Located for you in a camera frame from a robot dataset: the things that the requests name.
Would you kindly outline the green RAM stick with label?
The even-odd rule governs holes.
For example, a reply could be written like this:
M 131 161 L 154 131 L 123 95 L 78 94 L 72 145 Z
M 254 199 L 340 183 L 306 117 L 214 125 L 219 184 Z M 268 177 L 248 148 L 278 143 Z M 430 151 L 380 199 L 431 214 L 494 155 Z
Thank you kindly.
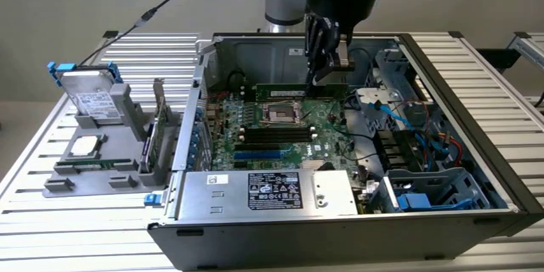
M 308 87 L 304 83 L 259 83 L 255 86 L 258 101 L 283 101 L 287 99 L 331 99 L 347 92 L 346 83 L 330 83 Z

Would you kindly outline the metal drive cage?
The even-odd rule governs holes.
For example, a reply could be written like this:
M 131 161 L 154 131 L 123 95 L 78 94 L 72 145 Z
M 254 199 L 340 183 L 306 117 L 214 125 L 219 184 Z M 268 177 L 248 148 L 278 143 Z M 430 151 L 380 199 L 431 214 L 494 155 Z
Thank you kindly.
M 378 51 L 374 57 L 372 79 L 398 101 L 428 101 L 420 88 L 418 74 L 404 52 L 398 49 Z

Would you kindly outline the CPU socket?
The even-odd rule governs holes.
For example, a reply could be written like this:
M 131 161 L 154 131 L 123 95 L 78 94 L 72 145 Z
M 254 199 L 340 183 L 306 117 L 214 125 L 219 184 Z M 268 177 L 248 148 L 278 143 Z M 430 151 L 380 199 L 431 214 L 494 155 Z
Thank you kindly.
M 259 106 L 262 114 L 258 122 L 262 124 L 300 124 L 302 104 L 296 101 L 278 101 Z

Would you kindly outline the green motherboard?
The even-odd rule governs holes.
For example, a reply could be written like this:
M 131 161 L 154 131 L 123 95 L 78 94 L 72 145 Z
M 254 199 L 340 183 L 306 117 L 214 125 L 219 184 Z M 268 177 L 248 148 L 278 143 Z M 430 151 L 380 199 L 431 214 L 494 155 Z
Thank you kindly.
M 302 169 L 302 162 L 320 160 L 332 164 L 334 169 L 358 170 L 356 156 L 352 153 L 351 136 L 347 131 L 347 118 L 339 111 L 335 101 L 328 99 L 287 99 L 302 104 L 300 124 L 262 124 L 258 116 L 259 106 L 278 101 L 258 101 L 244 94 L 222 93 L 212 97 L 207 107 L 208 125 L 212 136 L 211 170 L 270 170 Z M 235 160 L 235 145 L 244 139 L 242 127 L 310 127 L 315 126 L 311 143 L 279 143 L 282 159 Z M 235 161 L 252 162 L 254 168 L 234 168 Z

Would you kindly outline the black fan shroud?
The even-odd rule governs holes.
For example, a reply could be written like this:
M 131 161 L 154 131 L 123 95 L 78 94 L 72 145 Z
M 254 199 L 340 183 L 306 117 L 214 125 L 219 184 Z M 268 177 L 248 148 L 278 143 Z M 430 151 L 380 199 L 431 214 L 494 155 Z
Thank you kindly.
M 378 130 L 374 136 L 379 160 L 384 171 L 404 169 L 414 173 L 424 171 L 423 145 L 410 130 Z

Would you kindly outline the long black expansion slot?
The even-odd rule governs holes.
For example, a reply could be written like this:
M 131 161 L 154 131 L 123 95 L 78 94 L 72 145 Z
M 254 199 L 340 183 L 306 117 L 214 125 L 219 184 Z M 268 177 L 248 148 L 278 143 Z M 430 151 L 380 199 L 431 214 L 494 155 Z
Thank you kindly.
M 282 147 L 278 143 L 248 143 L 235 145 L 235 152 L 256 152 L 256 151 L 280 151 Z

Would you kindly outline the small silver heat sink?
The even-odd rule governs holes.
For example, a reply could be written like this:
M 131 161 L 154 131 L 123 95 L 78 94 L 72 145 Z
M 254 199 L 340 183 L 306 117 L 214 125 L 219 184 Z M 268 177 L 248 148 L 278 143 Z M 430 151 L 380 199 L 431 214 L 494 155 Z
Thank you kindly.
M 326 162 L 323 159 L 320 160 L 307 160 L 302 162 L 302 169 L 310 171 L 322 171 L 327 170 L 332 164 Z

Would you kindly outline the blue expansion slot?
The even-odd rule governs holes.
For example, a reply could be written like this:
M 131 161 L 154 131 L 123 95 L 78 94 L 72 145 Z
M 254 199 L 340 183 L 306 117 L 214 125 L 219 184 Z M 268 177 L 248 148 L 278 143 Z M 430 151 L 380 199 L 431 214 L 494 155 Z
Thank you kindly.
M 262 160 L 262 159 L 282 159 L 282 151 L 254 151 L 254 152 L 236 152 L 234 154 L 235 160 Z

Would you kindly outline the metal slat side table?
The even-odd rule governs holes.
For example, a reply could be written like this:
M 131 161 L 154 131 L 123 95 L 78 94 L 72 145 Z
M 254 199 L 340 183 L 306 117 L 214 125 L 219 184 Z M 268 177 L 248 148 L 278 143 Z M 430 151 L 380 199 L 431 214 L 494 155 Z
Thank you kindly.
M 508 49 L 516 50 L 544 71 L 544 32 L 515 32 Z

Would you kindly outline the graphics card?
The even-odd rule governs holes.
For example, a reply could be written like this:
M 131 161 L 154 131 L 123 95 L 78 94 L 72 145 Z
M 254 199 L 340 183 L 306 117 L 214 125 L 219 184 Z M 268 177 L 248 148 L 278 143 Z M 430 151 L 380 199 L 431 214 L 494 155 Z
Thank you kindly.
M 154 80 L 154 94 L 156 98 L 156 112 L 148 128 L 147 140 L 142 151 L 140 172 L 152 173 L 159 167 L 166 126 L 168 123 L 168 105 L 166 102 L 164 79 Z

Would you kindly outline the grey disk bay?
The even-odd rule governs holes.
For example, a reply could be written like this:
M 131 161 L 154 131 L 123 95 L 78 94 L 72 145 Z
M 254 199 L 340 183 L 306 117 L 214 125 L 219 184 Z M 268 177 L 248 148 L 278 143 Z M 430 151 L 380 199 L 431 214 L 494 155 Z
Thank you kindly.
M 387 212 L 486 210 L 490 200 L 463 168 L 436 172 L 387 171 L 379 190 Z

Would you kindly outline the silver power supply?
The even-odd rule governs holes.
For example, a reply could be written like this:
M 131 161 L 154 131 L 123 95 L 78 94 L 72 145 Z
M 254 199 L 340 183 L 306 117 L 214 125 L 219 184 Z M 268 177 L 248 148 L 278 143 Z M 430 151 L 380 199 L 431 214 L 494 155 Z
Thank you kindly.
M 347 172 L 308 169 L 191 172 L 178 219 L 288 220 L 358 215 Z

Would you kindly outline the grey parts rack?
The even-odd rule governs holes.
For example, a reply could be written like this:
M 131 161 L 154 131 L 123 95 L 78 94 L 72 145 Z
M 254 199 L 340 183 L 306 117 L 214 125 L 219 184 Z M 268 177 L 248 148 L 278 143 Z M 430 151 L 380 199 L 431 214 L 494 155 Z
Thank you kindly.
M 143 193 L 166 188 L 180 115 L 168 106 L 168 123 L 159 167 L 152 173 L 142 173 L 142 151 L 156 107 L 151 112 L 143 111 L 140 104 L 131 99 L 131 86 L 127 83 L 116 83 L 110 95 L 120 118 L 94 119 L 78 110 L 75 118 L 79 126 L 59 161 L 134 159 L 134 168 L 122 166 L 119 169 L 86 169 L 83 171 L 80 169 L 54 169 L 52 176 L 44 183 L 43 195 L 47 198 Z M 70 153 L 74 142 L 80 136 L 99 137 L 100 142 L 91 155 L 74 156 Z

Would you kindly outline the open black PC case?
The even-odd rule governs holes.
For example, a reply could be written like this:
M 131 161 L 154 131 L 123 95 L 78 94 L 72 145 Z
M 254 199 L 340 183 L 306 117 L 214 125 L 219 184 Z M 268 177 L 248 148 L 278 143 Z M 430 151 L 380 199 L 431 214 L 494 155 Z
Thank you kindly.
M 390 48 L 404 52 L 428 101 L 398 101 L 375 83 L 375 55 Z M 484 54 L 455 32 L 362 33 L 354 36 L 348 51 L 355 69 L 327 84 L 348 85 L 344 95 L 328 100 L 346 115 L 359 162 L 358 170 L 343 170 L 358 215 L 187 222 L 178 219 L 184 175 L 216 172 L 210 168 L 212 97 L 227 93 L 256 99 L 256 84 L 307 84 L 308 73 L 300 34 L 216 33 L 199 43 L 172 178 L 160 191 L 163 206 L 146 206 L 152 210 L 147 232 L 178 269 L 452 259 L 484 240 L 514 236 L 544 221 L 544 204 L 520 174 L 544 169 L 544 116 L 511 88 Z M 379 190 L 387 171 L 374 144 L 378 130 L 412 131 L 426 155 L 423 172 L 467 170 L 491 208 L 387 212 Z

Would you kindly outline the blue case latch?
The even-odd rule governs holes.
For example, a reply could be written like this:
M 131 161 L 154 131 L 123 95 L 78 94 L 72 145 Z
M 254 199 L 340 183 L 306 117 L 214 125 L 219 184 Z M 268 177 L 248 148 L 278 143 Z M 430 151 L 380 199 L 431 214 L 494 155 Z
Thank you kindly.
M 163 206 L 163 193 L 152 192 L 144 196 L 144 206 Z

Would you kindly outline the silver CPU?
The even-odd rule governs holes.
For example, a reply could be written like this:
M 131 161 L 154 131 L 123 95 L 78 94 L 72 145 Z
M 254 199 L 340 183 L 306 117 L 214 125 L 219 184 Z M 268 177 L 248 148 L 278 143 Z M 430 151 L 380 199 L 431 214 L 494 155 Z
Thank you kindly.
M 98 136 L 80 136 L 76 138 L 70 153 L 74 156 L 87 156 L 95 151 L 100 140 Z

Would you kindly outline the hard disk with blue bracket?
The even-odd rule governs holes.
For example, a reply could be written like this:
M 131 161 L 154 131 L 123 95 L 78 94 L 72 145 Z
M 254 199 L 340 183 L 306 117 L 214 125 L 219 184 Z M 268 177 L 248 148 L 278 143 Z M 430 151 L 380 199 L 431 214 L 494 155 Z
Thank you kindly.
M 94 119 L 120 118 L 110 91 L 116 83 L 123 83 L 123 78 L 112 61 L 91 66 L 51 61 L 47 68 L 83 115 Z

